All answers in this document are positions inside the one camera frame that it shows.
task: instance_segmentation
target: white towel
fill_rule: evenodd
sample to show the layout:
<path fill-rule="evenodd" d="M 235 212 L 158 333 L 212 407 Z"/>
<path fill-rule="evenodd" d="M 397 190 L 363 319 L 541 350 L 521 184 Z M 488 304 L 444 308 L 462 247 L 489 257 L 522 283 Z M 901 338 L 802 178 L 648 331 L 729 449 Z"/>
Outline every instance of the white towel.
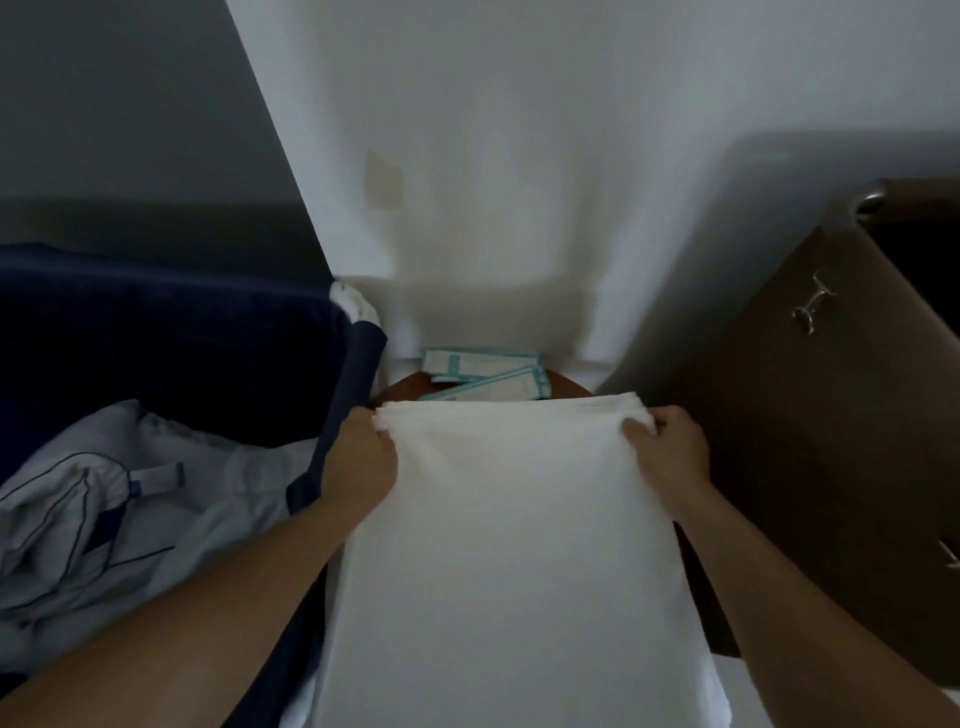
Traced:
<path fill-rule="evenodd" d="M 378 412 L 394 491 L 347 543 L 315 726 L 722 728 L 633 395 Z"/>

